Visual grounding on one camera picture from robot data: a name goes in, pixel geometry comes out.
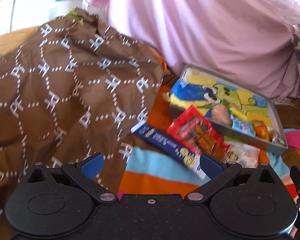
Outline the grey tray box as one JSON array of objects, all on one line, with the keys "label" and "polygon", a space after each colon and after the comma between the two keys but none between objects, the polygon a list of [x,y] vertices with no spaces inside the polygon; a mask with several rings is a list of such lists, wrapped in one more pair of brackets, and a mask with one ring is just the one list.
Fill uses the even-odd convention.
[{"label": "grey tray box", "polygon": [[[203,71],[206,71],[208,73],[211,73],[211,74],[214,74],[216,75],[217,77],[223,77],[224,79],[230,81],[231,83],[233,84],[236,84],[236,85],[239,85],[239,86],[242,86],[243,88],[245,89],[248,89],[248,90],[251,90],[261,96],[263,96],[262,94],[260,94],[259,92],[257,91],[254,91],[250,88],[248,88],[247,86],[245,85],[242,85],[240,83],[237,83],[235,81],[232,81],[230,80],[229,78],[227,77],[224,77],[224,76],[221,76],[219,74],[216,74],[214,72],[211,72],[209,70],[205,70],[205,69],[201,69],[197,66],[194,66],[194,65],[191,65],[191,64],[188,64],[186,65],[185,67],[187,66],[190,66],[190,67],[195,67],[195,68],[198,68],[199,70],[203,70]],[[251,137],[249,135],[246,135],[246,134],[243,134],[241,132],[238,132],[236,130],[233,130],[232,129],[232,125],[231,126],[228,126],[228,125],[224,125],[224,124],[221,124],[219,122],[216,122],[214,121],[212,118],[211,118],[211,110],[209,110],[207,112],[206,115],[202,115],[207,118],[207,120],[209,120],[213,126],[213,128],[216,130],[217,133],[219,133],[220,135],[223,135],[223,136],[226,136],[226,137],[230,137],[232,139],[235,139],[235,140],[239,140],[241,142],[244,142],[246,144],[250,144],[252,146],[255,146],[257,148],[261,148],[265,151],[268,151],[268,152],[272,152],[272,153],[276,153],[278,155],[281,155],[283,152],[285,152],[285,150],[288,148],[288,145],[287,145],[287,140],[286,140],[286,137],[285,137],[285,133],[283,131],[283,127],[282,127],[282,124],[281,124],[281,121],[280,121],[280,118],[279,118],[279,115],[275,109],[275,106],[273,104],[273,102],[265,97],[267,100],[268,100],[268,114],[269,114],[269,117],[271,118],[271,123],[272,123],[272,128],[275,129],[277,131],[277,133],[279,133],[280,137],[284,140],[285,144],[284,145],[279,145],[279,144],[274,144],[272,143],[271,141],[265,141],[257,136],[255,137]],[[176,108],[176,107],[173,107],[170,105],[170,108],[171,108],[171,115],[173,117],[178,117],[179,115],[181,115],[181,113],[183,111],[185,111],[185,109],[179,109],[179,108]],[[233,120],[234,118],[237,118],[235,116],[233,116],[232,114],[230,114],[230,118],[231,120]]]}]

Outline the cartoon drawing paper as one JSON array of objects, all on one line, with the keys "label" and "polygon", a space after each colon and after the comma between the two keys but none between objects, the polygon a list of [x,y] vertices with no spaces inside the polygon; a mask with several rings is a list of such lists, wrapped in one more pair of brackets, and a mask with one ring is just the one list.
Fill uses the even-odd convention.
[{"label": "cartoon drawing paper", "polygon": [[264,96],[195,67],[185,67],[169,92],[168,102],[179,109],[193,105],[204,115],[221,103],[235,108],[247,121],[262,121],[272,126]]}]

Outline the brown PF patterned cloth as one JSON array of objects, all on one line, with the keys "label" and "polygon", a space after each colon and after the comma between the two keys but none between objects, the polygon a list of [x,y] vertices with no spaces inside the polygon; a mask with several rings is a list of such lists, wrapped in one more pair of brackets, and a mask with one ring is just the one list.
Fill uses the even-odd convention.
[{"label": "brown PF patterned cloth", "polygon": [[167,67],[142,42],[82,9],[40,26],[0,57],[0,239],[11,230],[3,213],[35,163],[60,167],[101,153],[95,182],[117,192]]}]

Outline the pink fabric cover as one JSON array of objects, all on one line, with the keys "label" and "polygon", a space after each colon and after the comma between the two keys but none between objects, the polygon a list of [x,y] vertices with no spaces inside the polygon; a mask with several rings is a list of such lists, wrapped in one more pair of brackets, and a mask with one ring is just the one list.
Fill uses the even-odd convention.
[{"label": "pink fabric cover", "polygon": [[194,64],[269,98],[300,96],[292,33],[269,0],[84,1],[157,50],[176,75]]}]

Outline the dark blue snack bar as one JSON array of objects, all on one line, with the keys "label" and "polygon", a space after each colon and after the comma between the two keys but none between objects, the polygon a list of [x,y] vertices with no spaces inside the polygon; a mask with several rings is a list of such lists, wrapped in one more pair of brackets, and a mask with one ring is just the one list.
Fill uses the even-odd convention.
[{"label": "dark blue snack bar", "polygon": [[166,133],[150,126],[145,120],[134,125],[130,132],[190,169],[200,179],[206,177],[200,166],[200,155],[195,154]]}]

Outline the colourful cartoon blanket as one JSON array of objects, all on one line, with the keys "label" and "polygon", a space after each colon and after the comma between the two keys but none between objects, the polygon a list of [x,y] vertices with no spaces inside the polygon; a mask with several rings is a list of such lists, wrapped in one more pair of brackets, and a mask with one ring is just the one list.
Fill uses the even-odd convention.
[{"label": "colourful cartoon blanket", "polygon": [[[277,105],[289,148],[281,156],[261,150],[259,162],[270,163],[293,197],[297,192],[289,176],[292,166],[300,168],[300,99],[292,99],[296,106]],[[181,194],[185,196],[207,183],[209,177],[200,179],[188,168],[155,148],[142,143],[133,147],[123,174],[119,195],[123,194]]]}]

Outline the light blue snack packet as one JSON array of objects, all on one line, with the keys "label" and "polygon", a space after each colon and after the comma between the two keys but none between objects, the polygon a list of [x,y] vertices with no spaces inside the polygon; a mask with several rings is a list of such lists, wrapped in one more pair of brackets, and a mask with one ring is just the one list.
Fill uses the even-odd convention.
[{"label": "light blue snack packet", "polygon": [[232,120],[232,129],[251,137],[256,136],[256,132],[253,130],[252,123],[237,118]]}]

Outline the yellow gold snack packet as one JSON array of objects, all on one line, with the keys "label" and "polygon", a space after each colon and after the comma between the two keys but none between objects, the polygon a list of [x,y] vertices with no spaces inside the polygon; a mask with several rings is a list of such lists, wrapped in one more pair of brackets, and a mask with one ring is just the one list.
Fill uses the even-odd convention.
[{"label": "yellow gold snack packet", "polygon": [[262,121],[262,120],[253,120],[252,125],[253,125],[253,128],[260,126],[260,127],[264,128],[265,130],[267,130],[267,126],[264,123],[264,121]]}]

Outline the round rice cracker packet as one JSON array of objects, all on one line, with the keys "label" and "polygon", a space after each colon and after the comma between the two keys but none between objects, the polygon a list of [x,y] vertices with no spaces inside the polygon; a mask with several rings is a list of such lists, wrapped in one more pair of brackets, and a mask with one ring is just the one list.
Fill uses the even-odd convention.
[{"label": "round rice cracker packet", "polygon": [[211,110],[211,118],[224,125],[231,126],[232,120],[230,118],[230,113],[228,112],[228,108],[224,105],[218,104],[215,105]]}]

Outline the orange mandarin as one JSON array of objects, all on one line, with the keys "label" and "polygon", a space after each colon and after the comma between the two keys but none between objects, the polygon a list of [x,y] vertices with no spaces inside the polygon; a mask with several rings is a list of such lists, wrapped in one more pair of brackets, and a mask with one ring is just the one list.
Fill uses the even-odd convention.
[{"label": "orange mandarin", "polygon": [[258,125],[258,126],[254,127],[254,131],[255,131],[257,137],[259,137],[259,138],[261,138],[265,141],[270,140],[270,136],[269,136],[269,133],[267,131],[267,128],[265,128],[261,125]]}]

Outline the white egg snack packet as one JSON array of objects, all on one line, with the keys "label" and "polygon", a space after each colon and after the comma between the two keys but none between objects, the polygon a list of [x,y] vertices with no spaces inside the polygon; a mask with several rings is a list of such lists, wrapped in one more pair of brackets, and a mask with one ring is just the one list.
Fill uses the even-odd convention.
[{"label": "white egg snack packet", "polygon": [[258,165],[258,156],[260,149],[254,146],[243,144],[241,142],[229,142],[230,146],[226,155],[223,158],[223,162],[235,161],[242,167],[256,168]]}]

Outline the clear seaweed cracker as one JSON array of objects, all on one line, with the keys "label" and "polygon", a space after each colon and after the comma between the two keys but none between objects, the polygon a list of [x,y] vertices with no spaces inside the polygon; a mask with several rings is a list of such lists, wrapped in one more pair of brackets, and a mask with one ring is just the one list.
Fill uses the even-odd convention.
[{"label": "clear seaweed cracker", "polygon": [[267,127],[267,132],[269,135],[269,140],[274,144],[284,145],[284,140],[280,137],[279,133],[272,127]]}]

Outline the red snack packet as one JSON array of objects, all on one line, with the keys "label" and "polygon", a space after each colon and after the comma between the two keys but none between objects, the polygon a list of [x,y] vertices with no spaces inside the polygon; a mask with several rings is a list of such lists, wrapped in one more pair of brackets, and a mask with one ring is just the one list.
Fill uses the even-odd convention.
[{"label": "red snack packet", "polygon": [[223,160],[229,145],[212,124],[194,106],[183,111],[166,129],[166,133],[196,154],[207,153]]}]

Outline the yellow green snack packet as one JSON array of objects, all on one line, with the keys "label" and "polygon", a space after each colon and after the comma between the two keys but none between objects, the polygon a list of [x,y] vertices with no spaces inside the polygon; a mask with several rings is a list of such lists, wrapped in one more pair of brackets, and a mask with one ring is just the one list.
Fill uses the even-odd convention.
[{"label": "yellow green snack packet", "polygon": [[236,107],[229,107],[228,112],[240,120],[248,121],[247,116]]}]

